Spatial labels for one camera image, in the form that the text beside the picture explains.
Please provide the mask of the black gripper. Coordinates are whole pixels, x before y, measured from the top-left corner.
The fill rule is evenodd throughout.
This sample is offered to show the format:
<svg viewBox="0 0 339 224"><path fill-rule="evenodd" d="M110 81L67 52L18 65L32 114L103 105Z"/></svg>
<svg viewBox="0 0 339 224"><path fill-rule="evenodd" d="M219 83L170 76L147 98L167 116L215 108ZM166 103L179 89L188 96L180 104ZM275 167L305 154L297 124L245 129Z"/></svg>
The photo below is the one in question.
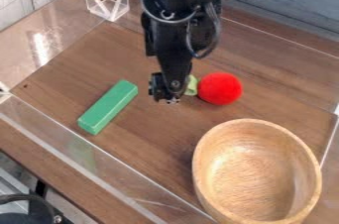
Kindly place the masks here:
<svg viewBox="0 0 339 224"><path fill-rule="evenodd" d="M184 95L192 59L217 48L222 0L140 0L146 55L155 56L160 70L151 74L148 94L176 104Z"/></svg>

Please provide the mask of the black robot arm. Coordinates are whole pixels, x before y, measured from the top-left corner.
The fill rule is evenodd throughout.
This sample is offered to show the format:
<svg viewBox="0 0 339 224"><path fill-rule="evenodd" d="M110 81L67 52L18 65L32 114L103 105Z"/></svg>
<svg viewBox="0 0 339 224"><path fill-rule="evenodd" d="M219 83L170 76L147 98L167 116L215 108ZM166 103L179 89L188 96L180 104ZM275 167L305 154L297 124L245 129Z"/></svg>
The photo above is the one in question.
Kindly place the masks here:
<svg viewBox="0 0 339 224"><path fill-rule="evenodd" d="M140 0L146 54L158 59L148 93L176 103L190 82L192 60L211 54L222 33L222 0Z"/></svg>

